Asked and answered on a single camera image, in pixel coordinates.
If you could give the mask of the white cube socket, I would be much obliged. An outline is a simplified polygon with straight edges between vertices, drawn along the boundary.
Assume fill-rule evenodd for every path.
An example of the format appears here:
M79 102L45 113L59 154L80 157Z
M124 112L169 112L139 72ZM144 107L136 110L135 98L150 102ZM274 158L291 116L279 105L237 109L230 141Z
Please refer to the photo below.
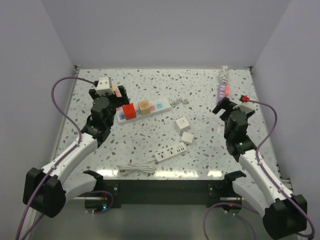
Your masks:
M182 135L184 132L187 132L191 128L191 125L186 117L176 119L174 121L174 125L180 135Z

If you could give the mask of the small white cube adapter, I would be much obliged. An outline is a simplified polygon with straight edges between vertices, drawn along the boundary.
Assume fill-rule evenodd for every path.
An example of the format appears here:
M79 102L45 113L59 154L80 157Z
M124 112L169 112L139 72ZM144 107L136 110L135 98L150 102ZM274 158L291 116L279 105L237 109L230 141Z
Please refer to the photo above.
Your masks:
M185 144L191 145L194 140L194 134L189 132L183 132L181 141Z

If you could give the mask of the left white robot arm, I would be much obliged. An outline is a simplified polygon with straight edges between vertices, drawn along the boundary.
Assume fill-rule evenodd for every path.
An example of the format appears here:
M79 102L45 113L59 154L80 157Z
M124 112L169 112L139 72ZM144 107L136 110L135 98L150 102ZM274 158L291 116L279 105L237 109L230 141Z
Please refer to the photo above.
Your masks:
M116 109L129 104L124 86L119 85L120 96L99 96L90 89L93 106L78 138L59 157L41 169L31 168L25 178L22 201L47 217L55 217L65 203L86 192L99 196L104 190L102 177L93 173L89 180L79 186L67 186L66 181L74 169L91 153L97 150L111 133Z

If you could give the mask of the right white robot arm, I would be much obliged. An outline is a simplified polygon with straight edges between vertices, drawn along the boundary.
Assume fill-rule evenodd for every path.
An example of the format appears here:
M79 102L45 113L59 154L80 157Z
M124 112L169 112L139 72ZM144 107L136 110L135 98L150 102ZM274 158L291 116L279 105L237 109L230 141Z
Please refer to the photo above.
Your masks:
M224 138L228 153L244 171L225 174L219 193L222 197L243 197L261 216L268 235L279 240L290 235L302 235L307 229L307 200L295 195L276 177L259 154L247 134L248 119L255 113L250 104L254 101L242 95L240 104L222 98L213 109L224 113Z

